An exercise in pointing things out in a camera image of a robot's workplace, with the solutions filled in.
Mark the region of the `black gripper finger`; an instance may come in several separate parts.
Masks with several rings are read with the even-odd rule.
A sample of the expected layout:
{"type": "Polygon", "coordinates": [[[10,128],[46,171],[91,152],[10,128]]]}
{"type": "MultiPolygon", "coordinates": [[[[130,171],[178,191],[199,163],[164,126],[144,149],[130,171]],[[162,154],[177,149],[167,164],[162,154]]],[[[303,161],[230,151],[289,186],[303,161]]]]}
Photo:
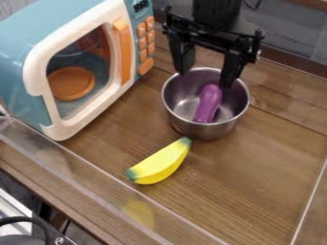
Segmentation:
{"type": "Polygon", "coordinates": [[[177,32],[167,34],[174,68],[183,76],[194,67],[195,46],[190,39],[177,32]]]}
{"type": "Polygon", "coordinates": [[[229,50],[225,54],[223,69],[221,76],[222,89],[230,88],[239,78],[246,66],[245,55],[237,50],[229,50]]]}

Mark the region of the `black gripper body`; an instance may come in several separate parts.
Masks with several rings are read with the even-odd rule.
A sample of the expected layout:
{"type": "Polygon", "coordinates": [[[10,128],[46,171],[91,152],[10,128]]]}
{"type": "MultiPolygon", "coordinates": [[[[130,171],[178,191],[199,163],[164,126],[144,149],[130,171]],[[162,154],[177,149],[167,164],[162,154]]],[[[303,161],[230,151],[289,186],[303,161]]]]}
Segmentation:
{"type": "Polygon", "coordinates": [[[194,46],[221,53],[237,50],[246,63],[257,62],[265,32],[242,14],[243,0],[167,0],[163,7],[166,35],[177,32],[194,46]]]}

